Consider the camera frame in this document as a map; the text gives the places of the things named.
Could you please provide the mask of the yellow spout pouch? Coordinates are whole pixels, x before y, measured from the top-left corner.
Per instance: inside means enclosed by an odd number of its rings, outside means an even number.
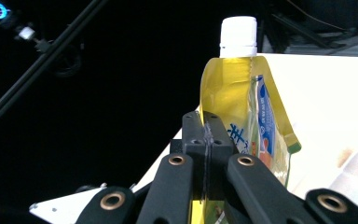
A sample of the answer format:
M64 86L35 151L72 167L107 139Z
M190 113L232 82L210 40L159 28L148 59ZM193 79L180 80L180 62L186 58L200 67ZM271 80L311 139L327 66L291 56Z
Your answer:
M217 115L238 152L228 159L223 200L201 200L204 224L298 224L308 215L287 190L290 160L301 145L268 61L258 55L257 21L223 19L220 53L205 65L199 114Z

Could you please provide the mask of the black diagonal pole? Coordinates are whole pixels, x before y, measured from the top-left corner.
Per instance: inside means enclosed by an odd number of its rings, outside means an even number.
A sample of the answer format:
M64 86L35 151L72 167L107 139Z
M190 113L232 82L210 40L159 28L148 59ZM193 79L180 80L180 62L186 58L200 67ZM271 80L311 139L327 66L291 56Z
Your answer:
M91 0L51 43L46 40L33 39L35 47L42 53L0 98L0 118L108 2L109 0Z

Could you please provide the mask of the white plastic container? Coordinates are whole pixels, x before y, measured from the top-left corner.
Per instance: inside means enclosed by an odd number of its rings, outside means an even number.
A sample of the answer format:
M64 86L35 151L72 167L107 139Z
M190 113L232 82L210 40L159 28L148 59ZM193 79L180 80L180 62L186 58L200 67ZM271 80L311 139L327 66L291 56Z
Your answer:
M298 224L358 224L358 59L265 58L301 145L286 187L308 215ZM151 173L137 224L204 224L188 155L165 152Z

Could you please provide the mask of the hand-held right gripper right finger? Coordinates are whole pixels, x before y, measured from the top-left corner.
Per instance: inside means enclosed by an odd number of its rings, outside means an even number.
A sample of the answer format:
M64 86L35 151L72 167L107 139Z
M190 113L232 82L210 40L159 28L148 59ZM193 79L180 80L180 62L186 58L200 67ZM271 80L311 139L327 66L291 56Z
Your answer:
M223 200L228 159L238 150L217 115L205 111L203 118L206 146L203 189L208 200Z

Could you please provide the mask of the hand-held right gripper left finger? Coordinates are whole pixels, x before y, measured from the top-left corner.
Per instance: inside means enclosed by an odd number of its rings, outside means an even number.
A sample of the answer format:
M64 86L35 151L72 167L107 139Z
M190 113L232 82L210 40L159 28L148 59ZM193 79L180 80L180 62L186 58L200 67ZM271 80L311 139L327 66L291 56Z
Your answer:
M191 111L182 117L181 136L171 141L171 153L183 153L193 160L193 199L204 198L204 159L206 145L204 128L197 111Z

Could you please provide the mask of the small white cube fitting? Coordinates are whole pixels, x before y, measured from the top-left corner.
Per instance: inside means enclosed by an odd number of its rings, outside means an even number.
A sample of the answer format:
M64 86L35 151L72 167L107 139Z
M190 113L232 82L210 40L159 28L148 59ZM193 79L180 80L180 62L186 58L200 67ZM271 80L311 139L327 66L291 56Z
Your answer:
M34 38L34 35L35 35L35 30L29 26L24 26L22 28L20 28L20 31L18 33L18 36L21 38L21 39L24 39L24 40L32 40Z

